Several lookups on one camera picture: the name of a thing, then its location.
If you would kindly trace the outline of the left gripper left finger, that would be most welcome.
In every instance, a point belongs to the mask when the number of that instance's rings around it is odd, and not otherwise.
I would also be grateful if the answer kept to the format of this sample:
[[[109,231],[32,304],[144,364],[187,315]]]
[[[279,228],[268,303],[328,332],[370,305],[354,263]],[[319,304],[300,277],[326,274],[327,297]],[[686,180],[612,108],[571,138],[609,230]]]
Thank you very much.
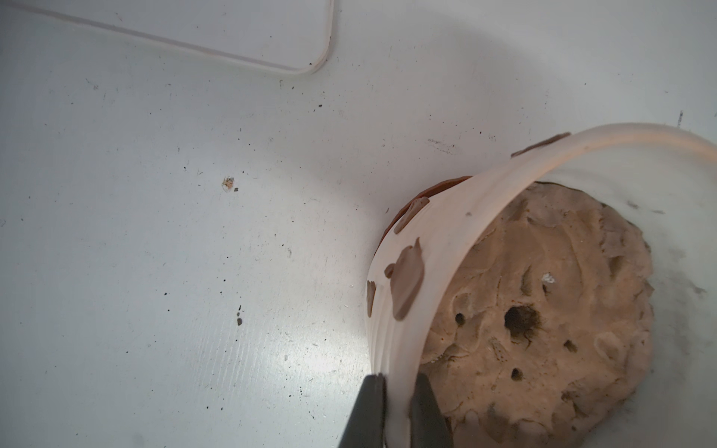
[[[338,447],[383,448],[386,401],[384,375],[367,375],[361,384]]]

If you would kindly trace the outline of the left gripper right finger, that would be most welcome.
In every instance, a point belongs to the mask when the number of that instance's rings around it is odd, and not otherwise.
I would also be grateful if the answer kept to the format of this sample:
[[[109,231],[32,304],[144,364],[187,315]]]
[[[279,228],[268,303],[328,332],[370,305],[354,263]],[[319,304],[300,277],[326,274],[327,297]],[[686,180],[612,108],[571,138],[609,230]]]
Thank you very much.
[[[446,419],[442,415],[429,378],[418,373],[410,405],[411,448],[453,448]]]

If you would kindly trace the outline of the white ceramic pot with mud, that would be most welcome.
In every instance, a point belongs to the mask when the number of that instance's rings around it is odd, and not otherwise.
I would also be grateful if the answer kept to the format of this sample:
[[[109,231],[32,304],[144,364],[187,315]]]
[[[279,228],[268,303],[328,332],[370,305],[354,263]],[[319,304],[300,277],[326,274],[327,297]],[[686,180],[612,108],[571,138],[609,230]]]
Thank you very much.
[[[444,181],[367,275],[386,447],[425,375],[455,447],[716,444],[716,147],[615,124]]]

